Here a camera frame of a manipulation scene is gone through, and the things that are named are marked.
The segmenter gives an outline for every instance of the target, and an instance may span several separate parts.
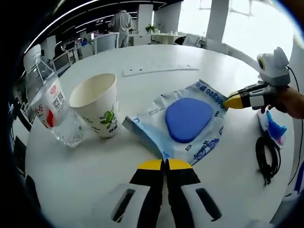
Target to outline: power strip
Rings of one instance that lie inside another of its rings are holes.
[[[145,66],[141,68],[133,68],[128,70],[123,70],[123,77],[128,77],[132,75],[141,75],[154,72],[163,72],[163,71],[175,71],[175,70],[200,70],[194,68],[190,65],[169,65],[169,66]]]

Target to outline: bottle label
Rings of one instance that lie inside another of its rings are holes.
[[[61,88],[59,78],[43,94],[38,92],[31,108],[46,128],[59,126],[64,119],[65,109],[68,104]]]

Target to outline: plastic water bottle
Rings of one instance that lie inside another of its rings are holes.
[[[71,109],[57,74],[41,60],[40,45],[23,59],[27,71],[27,99],[37,118],[56,138],[71,147],[82,140],[78,115]]]

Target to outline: human hand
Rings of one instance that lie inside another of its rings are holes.
[[[304,95],[289,87],[282,90],[277,95],[277,104],[283,104],[286,107],[286,112],[293,118],[304,119]],[[278,107],[278,105],[268,105],[268,109]]]

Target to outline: potted plant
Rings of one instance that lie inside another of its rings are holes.
[[[156,27],[149,24],[145,29],[146,29],[147,33],[151,34],[152,32],[154,32],[156,30]]]

